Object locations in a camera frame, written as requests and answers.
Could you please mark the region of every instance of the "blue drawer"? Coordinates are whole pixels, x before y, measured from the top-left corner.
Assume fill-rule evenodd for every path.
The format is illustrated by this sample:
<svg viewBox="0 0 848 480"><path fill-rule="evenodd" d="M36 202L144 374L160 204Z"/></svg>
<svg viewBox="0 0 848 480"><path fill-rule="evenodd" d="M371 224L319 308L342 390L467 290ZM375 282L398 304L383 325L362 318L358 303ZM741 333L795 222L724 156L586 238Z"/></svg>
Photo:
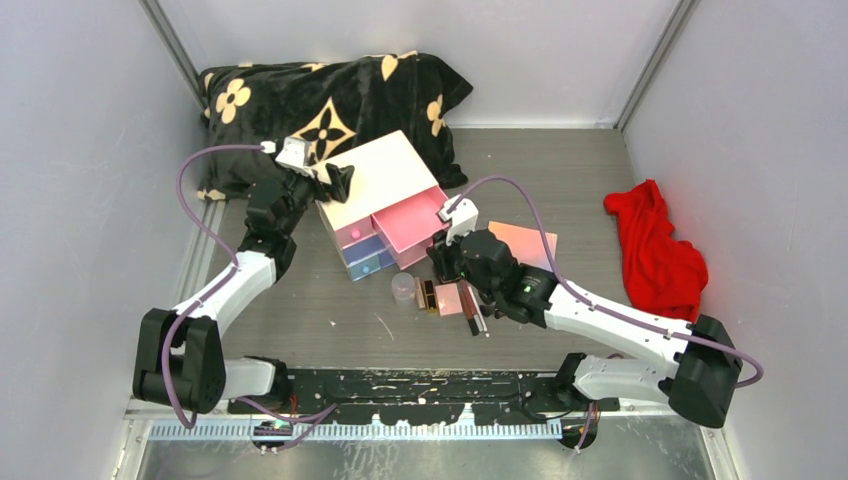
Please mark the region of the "blue drawer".
<svg viewBox="0 0 848 480"><path fill-rule="evenodd" d="M373 235L342 250L342 257L345 259L345 265L352 265L385 248L380 237Z"/></svg>
<svg viewBox="0 0 848 480"><path fill-rule="evenodd" d="M391 267L395 264L395 259L392 257L392 254L389 253L388 249L377 254L377 257L380 259L380 268Z"/></svg>
<svg viewBox="0 0 848 480"><path fill-rule="evenodd" d="M370 275L380 269L380 258L378 255L371 256L356 262L347 267L347 273L350 274L351 280L359 280L360 278Z"/></svg>

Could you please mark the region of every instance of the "small bottle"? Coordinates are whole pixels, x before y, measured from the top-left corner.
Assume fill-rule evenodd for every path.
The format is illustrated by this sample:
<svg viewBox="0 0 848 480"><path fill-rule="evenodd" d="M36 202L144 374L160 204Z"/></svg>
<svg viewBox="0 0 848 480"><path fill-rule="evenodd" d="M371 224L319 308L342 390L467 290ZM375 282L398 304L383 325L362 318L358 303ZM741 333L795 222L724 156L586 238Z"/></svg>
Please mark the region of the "small bottle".
<svg viewBox="0 0 848 480"><path fill-rule="evenodd" d="M412 275L401 272L392 277L392 295L400 307L415 306L415 279Z"/></svg>

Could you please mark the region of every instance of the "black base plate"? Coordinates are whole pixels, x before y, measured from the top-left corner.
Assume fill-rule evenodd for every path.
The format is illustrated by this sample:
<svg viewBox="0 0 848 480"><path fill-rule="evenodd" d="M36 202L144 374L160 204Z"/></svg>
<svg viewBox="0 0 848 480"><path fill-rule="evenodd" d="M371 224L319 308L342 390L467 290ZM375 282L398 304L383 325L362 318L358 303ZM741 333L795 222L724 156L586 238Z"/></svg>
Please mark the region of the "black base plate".
<svg viewBox="0 0 848 480"><path fill-rule="evenodd" d="M298 414L314 414L335 403L326 421L386 425L451 424L470 404L477 425L545 423L566 413L554 394L556 372L469 370L289 369ZM619 410L618 399L599 401L600 410ZM231 413L244 413L241 407Z"/></svg>

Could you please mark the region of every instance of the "pink box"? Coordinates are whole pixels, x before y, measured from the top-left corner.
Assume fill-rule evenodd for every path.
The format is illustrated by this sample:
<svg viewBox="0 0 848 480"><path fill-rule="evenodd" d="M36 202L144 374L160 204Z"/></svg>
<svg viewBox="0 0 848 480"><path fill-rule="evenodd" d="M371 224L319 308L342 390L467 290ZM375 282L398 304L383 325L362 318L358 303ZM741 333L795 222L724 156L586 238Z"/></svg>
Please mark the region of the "pink box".
<svg viewBox="0 0 848 480"><path fill-rule="evenodd" d="M347 248L372 235L374 235L374 228L370 216L336 230L336 238L342 248Z"/></svg>
<svg viewBox="0 0 848 480"><path fill-rule="evenodd" d="M447 228L437 215L445 201L442 189L432 187L372 215L377 234L401 270L424 258L433 234Z"/></svg>

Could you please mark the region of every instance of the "red towel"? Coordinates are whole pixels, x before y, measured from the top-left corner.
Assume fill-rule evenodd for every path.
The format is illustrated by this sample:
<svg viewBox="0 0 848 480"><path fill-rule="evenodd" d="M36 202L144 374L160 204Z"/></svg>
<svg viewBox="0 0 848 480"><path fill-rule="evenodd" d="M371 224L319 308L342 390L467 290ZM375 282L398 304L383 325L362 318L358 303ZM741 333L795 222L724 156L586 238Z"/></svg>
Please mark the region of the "red towel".
<svg viewBox="0 0 848 480"><path fill-rule="evenodd" d="M604 208L618 217L624 287L635 308L694 322L707 286L704 257L689 242L671 237L674 225L657 183L647 180L611 193Z"/></svg>

